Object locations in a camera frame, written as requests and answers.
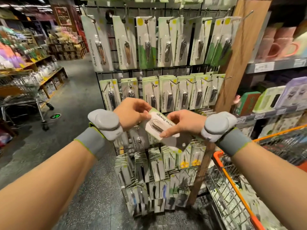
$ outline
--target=price tag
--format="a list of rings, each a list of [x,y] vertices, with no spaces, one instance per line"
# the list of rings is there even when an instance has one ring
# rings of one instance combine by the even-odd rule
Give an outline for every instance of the price tag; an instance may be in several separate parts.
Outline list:
[[[265,113],[262,113],[262,114],[257,114],[257,115],[255,115],[255,120],[257,120],[257,119],[263,119],[264,118],[264,116],[265,116]]]
[[[298,68],[298,67],[304,67],[306,64],[306,58],[304,59],[295,59],[294,60],[294,68]]]
[[[272,71],[274,70],[275,62],[267,62],[267,63],[261,63],[261,64],[255,64],[255,73],[260,72],[266,72],[266,71]]]
[[[307,109],[307,104],[302,104],[302,105],[297,106],[296,111],[305,110],[305,109]]]
[[[244,123],[245,120],[246,120],[246,117],[241,117],[241,118],[237,119],[237,124],[238,123]]]
[[[284,113],[286,113],[286,110],[287,110],[287,108],[279,109],[279,110],[277,110],[276,115],[283,115]]]

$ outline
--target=metal shelf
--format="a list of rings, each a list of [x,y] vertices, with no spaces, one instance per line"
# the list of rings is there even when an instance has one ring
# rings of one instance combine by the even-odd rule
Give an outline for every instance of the metal shelf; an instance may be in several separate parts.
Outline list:
[[[246,66],[245,73],[260,73],[281,69],[305,67],[307,66],[306,61],[307,58],[292,58],[265,63],[252,63]]]
[[[293,112],[305,110],[305,109],[307,109],[307,103],[296,105],[296,106],[290,106],[290,107],[286,107],[286,108],[282,108],[278,110],[271,110],[271,111],[267,111],[263,113],[257,113],[257,114],[253,113],[248,116],[242,116],[242,117],[238,116],[237,123],[245,123],[248,121],[258,120],[258,119],[266,119],[266,118],[270,118],[276,115],[289,114],[289,113],[293,113]]]

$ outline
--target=gray wrist cuff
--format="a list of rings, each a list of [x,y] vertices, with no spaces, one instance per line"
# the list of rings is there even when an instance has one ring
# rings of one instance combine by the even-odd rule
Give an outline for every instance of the gray wrist cuff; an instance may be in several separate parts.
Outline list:
[[[252,140],[245,136],[238,128],[234,128],[223,135],[216,145],[223,150],[228,156],[233,156],[241,148],[245,147]]]
[[[99,160],[103,154],[111,150],[111,143],[93,127],[88,127],[84,132],[78,135],[75,140],[86,147]]]

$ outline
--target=gray tile floor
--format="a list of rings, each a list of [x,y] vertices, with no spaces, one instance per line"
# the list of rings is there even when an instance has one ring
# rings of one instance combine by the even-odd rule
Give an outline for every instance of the gray tile floor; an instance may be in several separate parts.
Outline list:
[[[62,116],[49,119],[50,129],[46,132],[40,127],[39,115],[20,129],[20,135],[0,158],[0,188],[71,142],[87,127],[87,114],[103,107],[89,57],[61,64],[69,82],[51,99],[55,109],[45,108],[44,114],[46,119],[54,113]],[[113,172],[115,156],[115,152],[105,152],[104,159],[89,172],[67,213],[53,229],[216,229],[200,199],[190,209],[131,218]]]

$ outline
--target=shopping cart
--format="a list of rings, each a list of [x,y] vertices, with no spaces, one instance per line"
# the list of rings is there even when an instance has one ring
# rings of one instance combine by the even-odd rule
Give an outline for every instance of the shopping cart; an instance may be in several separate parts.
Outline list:
[[[23,70],[20,72],[12,71],[9,73],[0,74],[0,107],[2,118],[7,121],[7,118],[14,124],[10,116],[6,113],[6,107],[12,105],[31,105],[36,103],[41,117],[41,125],[44,131],[49,129],[47,121],[44,120],[40,109],[40,103],[45,102],[50,110],[54,107],[38,98],[38,89],[40,82],[36,77],[29,75],[31,70]]]
[[[254,142],[298,167],[307,161],[307,125],[269,135]],[[242,180],[230,158],[223,151],[213,154],[215,165],[208,169],[206,186],[212,196],[214,209],[226,229],[265,229],[237,184]]]

